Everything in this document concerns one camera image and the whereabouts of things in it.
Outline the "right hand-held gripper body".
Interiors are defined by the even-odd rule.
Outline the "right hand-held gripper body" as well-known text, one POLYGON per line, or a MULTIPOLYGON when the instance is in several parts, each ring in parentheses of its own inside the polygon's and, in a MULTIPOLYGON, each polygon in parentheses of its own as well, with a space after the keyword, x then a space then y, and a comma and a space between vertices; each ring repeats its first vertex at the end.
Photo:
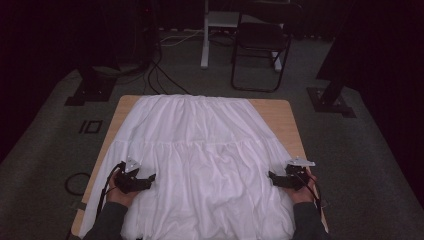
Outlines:
POLYGON ((285 172, 290 182, 290 188, 299 190, 306 186, 310 179, 307 168, 314 166, 314 162, 299 157, 289 160, 285 172))

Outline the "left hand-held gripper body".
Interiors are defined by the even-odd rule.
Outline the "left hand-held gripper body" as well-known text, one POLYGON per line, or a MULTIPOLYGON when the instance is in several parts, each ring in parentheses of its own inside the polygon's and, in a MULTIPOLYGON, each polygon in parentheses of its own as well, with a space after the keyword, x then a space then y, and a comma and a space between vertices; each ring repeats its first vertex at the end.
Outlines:
POLYGON ((140 164, 131 157, 121 161, 114 180, 115 186, 125 194, 132 192, 136 185, 139 168, 140 164))

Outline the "white skirt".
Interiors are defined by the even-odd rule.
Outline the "white skirt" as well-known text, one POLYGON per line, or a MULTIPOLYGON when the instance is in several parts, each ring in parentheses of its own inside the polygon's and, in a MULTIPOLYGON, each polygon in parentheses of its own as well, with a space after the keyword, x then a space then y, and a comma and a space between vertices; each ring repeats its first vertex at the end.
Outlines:
POLYGON ((129 208, 126 240, 290 240, 292 203, 273 186, 290 155, 246 99, 143 96, 99 169, 81 236, 92 228, 101 190, 125 160, 156 177, 129 208))

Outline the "person's right hand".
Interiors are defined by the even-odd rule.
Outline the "person's right hand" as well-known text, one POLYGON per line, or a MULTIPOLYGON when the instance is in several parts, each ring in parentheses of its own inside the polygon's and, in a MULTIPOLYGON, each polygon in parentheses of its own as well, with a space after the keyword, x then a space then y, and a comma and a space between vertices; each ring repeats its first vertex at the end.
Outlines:
POLYGON ((299 190, 284 188, 283 191, 288 194, 289 198, 294 204, 305 203, 305 202, 314 202, 314 186, 316 177, 310 172, 307 171, 309 176, 308 184, 302 187, 299 190))

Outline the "person's left hand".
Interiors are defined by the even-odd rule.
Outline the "person's left hand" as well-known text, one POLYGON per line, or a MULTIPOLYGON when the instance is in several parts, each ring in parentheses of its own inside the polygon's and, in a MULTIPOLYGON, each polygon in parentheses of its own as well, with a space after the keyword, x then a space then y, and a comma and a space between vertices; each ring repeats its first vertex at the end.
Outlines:
POLYGON ((132 205, 132 202, 138 195, 138 192, 123 193, 115 184, 117 171, 115 171, 109 181, 109 189, 106 192, 106 200, 108 202, 119 203, 127 208, 132 205))

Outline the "black floor tape marking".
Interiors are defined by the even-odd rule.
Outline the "black floor tape marking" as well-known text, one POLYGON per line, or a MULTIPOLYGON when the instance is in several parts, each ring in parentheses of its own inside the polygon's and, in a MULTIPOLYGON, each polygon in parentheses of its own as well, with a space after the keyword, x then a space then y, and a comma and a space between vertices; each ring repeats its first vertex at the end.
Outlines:
POLYGON ((102 120, 84 120, 79 128, 80 134, 97 134, 102 127, 102 120))

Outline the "black stand base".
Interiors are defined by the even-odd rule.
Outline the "black stand base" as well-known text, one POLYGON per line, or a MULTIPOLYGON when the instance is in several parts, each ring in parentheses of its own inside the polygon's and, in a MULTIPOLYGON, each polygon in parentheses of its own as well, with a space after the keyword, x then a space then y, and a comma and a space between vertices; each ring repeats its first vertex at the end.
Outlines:
POLYGON ((341 92, 345 81, 332 80, 326 88, 308 87, 307 92, 316 112, 339 113, 344 118, 355 118, 356 114, 344 101, 341 92))
POLYGON ((82 80, 73 96, 67 98, 66 106, 83 106, 86 102, 107 102, 117 79, 97 72, 91 66, 77 69, 82 80))

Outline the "black folding chair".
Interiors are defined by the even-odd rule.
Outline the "black folding chair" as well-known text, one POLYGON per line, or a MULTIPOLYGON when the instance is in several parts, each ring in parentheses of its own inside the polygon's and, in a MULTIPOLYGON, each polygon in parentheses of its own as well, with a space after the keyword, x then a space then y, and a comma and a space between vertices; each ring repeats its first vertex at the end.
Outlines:
POLYGON ((283 0, 248 0, 238 16, 234 47, 231 57, 231 86, 236 90, 272 93, 279 89, 291 47, 292 37, 303 17, 303 8, 297 3, 283 0), (238 86, 235 81, 238 53, 247 51, 268 52, 275 64, 284 54, 276 85, 270 89, 238 86))

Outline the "dark equipment tower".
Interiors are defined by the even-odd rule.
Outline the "dark equipment tower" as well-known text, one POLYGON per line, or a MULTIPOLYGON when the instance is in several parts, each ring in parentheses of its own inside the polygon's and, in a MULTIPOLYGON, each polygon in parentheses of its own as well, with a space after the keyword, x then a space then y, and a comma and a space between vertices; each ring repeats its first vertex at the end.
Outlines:
POLYGON ((156 12, 154 0, 135 0, 135 40, 133 57, 142 69, 147 68, 156 45, 156 12))

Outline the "white desk frame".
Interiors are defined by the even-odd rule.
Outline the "white desk frame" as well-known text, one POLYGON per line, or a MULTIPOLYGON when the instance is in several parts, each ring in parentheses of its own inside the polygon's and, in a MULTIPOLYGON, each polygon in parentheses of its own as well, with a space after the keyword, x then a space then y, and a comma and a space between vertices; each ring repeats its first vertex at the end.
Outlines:
POLYGON ((239 17, 238 12, 210 10, 209 1, 210 0, 204 0, 203 47, 200 61, 200 68, 203 70, 207 69, 209 66, 210 28, 223 27, 235 29, 239 17))

